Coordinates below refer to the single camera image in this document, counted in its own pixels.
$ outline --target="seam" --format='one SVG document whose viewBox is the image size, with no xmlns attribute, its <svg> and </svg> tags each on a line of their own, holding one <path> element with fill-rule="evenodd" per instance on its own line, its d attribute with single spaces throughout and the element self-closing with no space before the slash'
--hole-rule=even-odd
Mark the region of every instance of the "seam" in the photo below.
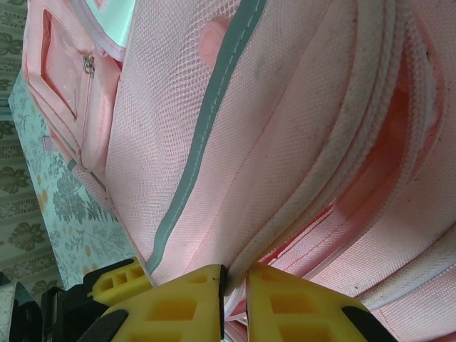
<svg viewBox="0 0 456 342">
<path fill-rule="evenodd" d="M 385 176 L 385 178 L 384 178 L 384 180 L 382 181 L 381 184 L 383 184 L 383 183 L 385 182 L 385 180 L 387 180 L 387 179 L 388 179 L 396 170 L 397 170 L 397 168 L 394 169 L 394 170 L 391 170 L 391 171 Z M 377 191 L 377 190 L 374 189 L 372 192 L 369 193 L 369 195 L 366 196 L 366 198 L 372 197 L 373 194 L 375 194 L 376 191 Z M 290 267 L 294 266 L 297 262 L 299 262 L 299 261 L 301 261 L 302 259 L 306 258 L 310 253 L 312 253 L 315 249 L 319 248 L 322 244 L 325 244 L 325 242 L 327 242 L 328 239 L 329 239 L 331 236 L 333 236 L 333 235 L 336 234 L 336 233 L 339 233 L 339 232 L 343 229 L 343 227 L 347 224 L 347 222 L 349 222 L 350 219 L 351 219 L 354 215 L 356 215 L 356 212 L 357 212 L 358 210 L 359 210 L 359 207 L 358 207 L 358 209 L 357 209 L 355 212 L 353 212 L 353 214 L 352 214 L 350 217 L 347 217 L 342 223 L 338 224 L 337 227 L 335 227 L 335 228 L 332 229 L 330 232 L 328 232 L 328 234 L 327 234 L 323 239 L 321 239 L 317 244 L 315 244 L 315 245 L 314 245 L 310 250 L 308 250 L 304 255 L 300 256 L 300 257 L 297 258 L 295 261 L 293 261 L 290 265 L 288 265 L 288 266 L 284 269 L 284 271 L 287 271 L 288 269 L 290 269 Z M 324 221 L 322 221 L 322 222 L 319 222 L 314 228 L 312 228 L 312 230 L 318 229 L 318 227 L 320 227 L 325 221 L 326 221 L 326 219 L 325 219 Z"/>
<path fill-rule="evenodd" d="M 229 58 L 229 62 L 227 64 L 227 67 L 225 68 L 224 75 L 223 75 L 222 80 L 220 81 L 220 84 L 219 84 L 219 90 L 217 91 L 217 96 L 215 97 L 214 101 L 212 102 L 211 112 L 209 114 L 208 120 L 206 122 L 206 127 L 204 129 L 204 133 L 203 133 L 202 138 L 201 138 L 202 141 L 204 141 L 206 139 L 207 134 L 209 132 L 209 123 L 211 122 L 211 120 L 212 120 L 212 118 L 213 118 L 213 116 L 215 114 L 215 112 L 214 112 L 215 106 L 216 106 L 216 104 L 217 104 L 217 102 L 218 102 L 218 100 L 220 98 L 220 95 L 221 95 L 221 92 L 222 92 L 222 86 L 224 85 L 225 80 L 227 79 L 228 70 L 229 70 L 229 67 L 232 64 L 234 55 L 236 54 L 240 43 L 243 41 L 245 33 L 247 32 L 247 30 L 249 29 L 250 25 L 252 24 L 253 18 L 258 13 L 258 8 L 259 8 L 260 3 L 261 3 L 261 0 L 257 0 L 255 11 L 250 16 L 250 19 L 247 22 L 247 25 L 245 26 L 245 28 L 242 31 L 242 33 L 239 35 L 239 39 L 238 39 L 238 41 L 236 43 L 236 46 L 234 47 L 234 50 L 233 50 L 233 52 L 231 54 L 231 57 Z M 197 153 L 197 160 L 200 158 L 200 155 L 201 155 L 202 151 L 203 151 L 203 144 L 200 144 L 199 150 L 198 150 L 198 153 Z M 168 225 L 168 227 L 167 227 L 167 229 L 165 231 L 165 236 L 167 236 L 170 233 L 170 230 L 172 230 L 174 228 L 174 226 L 175 226 L 175 223 L 176 223 L 175 221 L 176 221 L 177 215 L 180 212 L 180 210 L 182 209 L 182 206 L 184 205 L 184 203 L 186 202 L 185 199 L 187 198 L 189 190 L 192 187 L 193 181 L 195 179 L 196 171 L 197 171 L 197 165 L 195 165 L 193 167 L 192 175 L 190 176 L 190 181 L 189 181 L 189 183 L 187 185 L 187 188 L 185 189 L 185 195 L 181 197 L 181 201 L 180 201 L 179 207 L 175 211 L 175 214 L 174 214 L 174 216 L 173 216 L 173 218 L 171 220 L 171 224 Z M 154 264 L 152 264 L 152 266 L 150 267 L 151 269 L 154 269 L 155 267 L 157 267 L 160 264 L 161 260 L 160 261 L 157 261 L 157 260 L 158 259 L 156 259 Z"/>
<path fill-rule="evenodd" d="M 87 26 L 93 29 L 92 32 L 88 33 L 89 35 L 90 33 L 93 33 L 93 35 L 95 36 L 95 45 L 99 46 L 100 48 L 108 52 L 108 55 L 110 55 L 112 58 L 118 61 L 123 61 L 125 57 L 125 47 L 119 46 L 116 42 L 114 42 L 114 40 L 107 35 L 104 29 L 100 25 L 98 25 L 98 22 L 96 21 L 92 11 L 88 8 L 87 3 L 85 1 L 82 1 L 81 4 L 79 4 L 78 1 L 72 2 L 73 9 L 77 12 L 82 13 L 82 16 L 79 17 L 82 18 L 82 20 Z"/>
<path fill-rule="evenodd" d="M 386 316 L 385 316 L 385 314 L 383 313 L 382 309 L 378 309 L 378 312 L 380 313 L 380 315 L 382 315 L 383 319 L 385 320 L 385 324 L 386 324 L 386 326 L 388 327 L 388 329 L 391 331 L 391 333 L 393 333 L 393 335 L 394 335 L 396 338 L 398 338 L 398 339 L 401 340 L 401 338 L 399 338 L 399 335 L 394 331 L 393 327 L 390 325 L 390 322 L 388 322 L 388 320 L 386 319 Z"/>
</svg>

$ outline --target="green floral pattern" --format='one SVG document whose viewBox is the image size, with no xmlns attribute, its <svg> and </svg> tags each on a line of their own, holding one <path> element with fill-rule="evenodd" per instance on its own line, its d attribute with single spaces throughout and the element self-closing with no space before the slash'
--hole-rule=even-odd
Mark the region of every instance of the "green floral pattern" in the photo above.
<svg viewBox="0 0 456 342">
<path fill-rule="evenodd" d="M 14 5 L 14 6 L 22 6 L 26 3 L 26 0 L 8 0 L 8 4 Z"/>
<path fill-rule="evenodd" d="M 0 147 L 0 159 L 24 157 L 22 147 L 18 145 L 4 145 Z"/>
<path fill-rule="evenodd" d="M 21 55 L 22 40 L 13 38 L 9 33 L 0 32 L 0 56 L 5 56 L 8 53 Z"/>
<path fill-rule="evenodd" d="M 47 249 L 44 253 L 38 255 L 35 254 L 35 251 L 30 252 L 28 259 L 18 261 L 14 265 L 3 268 L 2 271 L 6 278 L 12 281 L 20 280 L 38 274 L 40 271 L 52 269 L 56 266 L 56 259 L 54 258 L 51 249 Z"/>
<path fill-rule="evenodd" d="M 3 12 L 0 14 L 0 22 L 15 29 L 24 29 L 26 18 L 20 14 Z"/>
<path fill-rule="evenodd" d="M 0 203 L 0 219 L 28 214 L 39 210 L 40 208 L 36 198 L 26 198 L 13 202 Z"/>
<path fill-rule="evenodd" d="M 24 169 L 14 169 L 9 166 L 3 166 L 0 169 L 0 190 L 16 194 L 19 188 L 28 187 L 29 178 Z"/>
<path fill-rule="evenodd" d="M 5 135 L 14 134 L 14 124 L 10 121 L 0 121 L 0 140 L 3 139 Z"/>
<path fill-rule="evenodd" d="M 30 225 L 28 222 L 21 222 L 9 237 L 8 243 L 29 252 L 35 248 L 35 244 L 44 242 L 45 233 L 44 227 L 40 224 Z"/>
<path fill-rule="evenodd" d="M 46 193 L 43 218 L 65 288 L 80 284 L 89 271 L 134 255 L 120 224 L 88 195 L 58 153 L 43 150 L 41 138 L 49 133 L 22 77 L 9 104 L 38 198 Z"/>
<path fill-rule="evenodd" d="M 11 87 L 11 80 L 0 80 L 0 90 L 5 91 Z"/>
</svg>

